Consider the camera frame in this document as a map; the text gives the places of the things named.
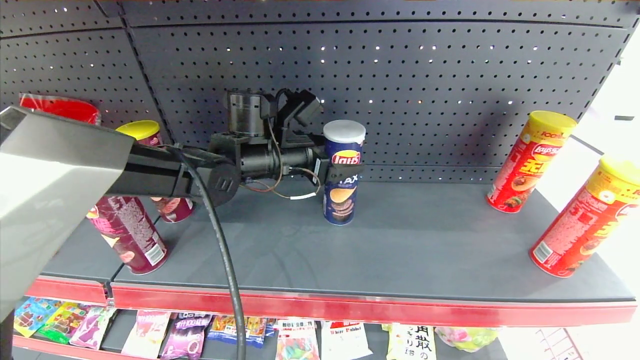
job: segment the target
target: candy bag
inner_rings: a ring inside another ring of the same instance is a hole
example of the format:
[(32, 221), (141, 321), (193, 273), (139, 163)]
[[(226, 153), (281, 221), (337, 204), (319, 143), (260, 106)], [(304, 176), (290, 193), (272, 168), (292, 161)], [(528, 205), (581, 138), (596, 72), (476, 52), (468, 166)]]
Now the candy bag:
[(437, 327), (436, 334), (450, 347), (466, 352), (476, 352), (493, 343), (499, 329), (484, 327)]
[(13, 328), (25, 337), (30, 337), (58, 310), (62, 301), (30, 297), (15, 311)]
[(178, 313), (160, 358), (169, 360), (186, 356), (189, 360), (198, 360), (202, 354), (204, 330), (212, 317), (205, 313)]
[(168, 311), (138, 310), (136, 324), (131, 329), (121, 353), (156, 359), (171, 313)]
[(266, 319), (266, 324), (264, 326), (264, 335), (265, 336), (274, 336), (276, 334), (276, 321), (277, 319), (268, 318)]
[(316, 322), (306, 319), (279, 320), (275, 360), (320, 360)]
[(323, 322), (322, 358), (354, 360), (373, 354), (361, 322)]
[(100, 125), (100, 111), (88, 102), (62, 96), (20, 94), (20, 106), (91, 125)]
[(45, 322), (38, 333), (57, 343), (67, 344), (83, 322), (90, 306), (65, 302)]
[[(246, 326), (247, 345), (262, 348), (264, 344), (264, 329), (266, 327), (265, 319), (249, 316), (244, 318), (244, 324)], [(207, 339), (235, 344), (237, 342), (236, 319), (233, 316), (216, 315)]]
[(387, 360), (436, 359), (432, 326), (394, 323), (388, 331)]
[(104, 333), (109, 326), (111, 317), (116, 309), (106, 309), (102, 306), (93, 306), (87, 311), (86, 317), (80, 327), (71, 336), (69, 343), (77, 347), (88, 347), (95, 350), (100, 348)]

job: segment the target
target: white plastic lid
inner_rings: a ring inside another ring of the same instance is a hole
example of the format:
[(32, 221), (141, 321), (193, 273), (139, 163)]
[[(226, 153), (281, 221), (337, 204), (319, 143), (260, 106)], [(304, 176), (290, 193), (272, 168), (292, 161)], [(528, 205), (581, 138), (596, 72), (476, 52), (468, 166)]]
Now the white plastic lid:
[(324, 137), (337, 143), (361, 143), (367, 130), (364, 126), (353, 120), (334, 120), (323, 128)]

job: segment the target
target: red shelf edge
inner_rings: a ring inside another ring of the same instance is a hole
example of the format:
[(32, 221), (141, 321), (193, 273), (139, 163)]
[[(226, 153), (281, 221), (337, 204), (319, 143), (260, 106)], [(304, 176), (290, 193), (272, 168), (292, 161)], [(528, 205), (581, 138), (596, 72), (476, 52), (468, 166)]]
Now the red shelf edge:
[(117, 352), (109, 352), (104, 350), (94, 350), (91, 348), (75, 347), (73, 345), (65, 345), (54, 343), (51, 341), (25, 338), (19, 335), (13, 335), (13, 346), (33, 350), (37, 352), (46, 352), (48, 354), (74, 357), (76, 359), (87, 360), (140, 360), (139, 357), (119, 354)]
[(104, 294), (104, 287), (101, 283), (55, 276), (38, 276), (25, 295), (70, 300), (84, 304), (107, 304), (107, 297)]
[[(115, 307), (232, 314), (224, 290), (111, 283)], [(517, 303), (244, 291), (246, 316), (471, 327), (566, 327), (629, 322), (636, 301)]]

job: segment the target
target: yellow plastic lid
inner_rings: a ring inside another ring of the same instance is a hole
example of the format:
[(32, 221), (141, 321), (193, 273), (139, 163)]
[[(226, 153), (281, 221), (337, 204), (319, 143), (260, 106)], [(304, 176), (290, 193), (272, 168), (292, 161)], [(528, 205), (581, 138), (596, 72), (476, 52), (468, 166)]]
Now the yellow plastic lid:
[(561, 133), (570, 133), (578, 124), (575, 120), (566, 115), (545, 110), (532, 111), (529, 118), (531, 121), (537, 122), (545, 127), (556, 129)]
[(600, 166), (618, 179), (640, 186), (640, 159), (605, 154), (600, 158)]
[(123, 134), (142, 140), (160, 131), (160, 125), (153, 120), (140, 120), (124, 124), (116, 129)]

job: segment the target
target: pegboard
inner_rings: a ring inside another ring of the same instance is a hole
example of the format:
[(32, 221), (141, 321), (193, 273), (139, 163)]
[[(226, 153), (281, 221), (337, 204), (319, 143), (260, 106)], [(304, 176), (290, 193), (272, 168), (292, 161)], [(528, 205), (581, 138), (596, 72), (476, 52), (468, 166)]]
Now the pegboard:
[(180, 142), (226, 129), (224, 91), (307, 88), (367, 128), (370, 165), (497, 167), (532, 110), (579, 118), (627, 32), (521, 23), (261, 24), (134, 34)]
[(3, 108), (21, 92), (60, 95), (98, 107), (106, 127), (141, 119), (163, 127), (123, 29), (3, 38), (0, 90)]
[(579, 119), (640, 10), (597, 0), (191, 0), (126, 1), (118, 17), (100, 1), (2, 1), (3, 106), (19, 92), (77, 97), (109, 127), (166, 121), (174, 140), (206, 147), (227, 128), (226, 89), (305, 88), (325, 108), (310, 131), (334, 119), (366, 126), (363, 180), (448, 183), (490, 183), (530, 111)]
[(274, 22), (553, 22), (629, 28), (637, 1), (338, 0), (126, 1), (132, 26)]
[(0, 37), (122, 27), (93, 1), (0, 1)]

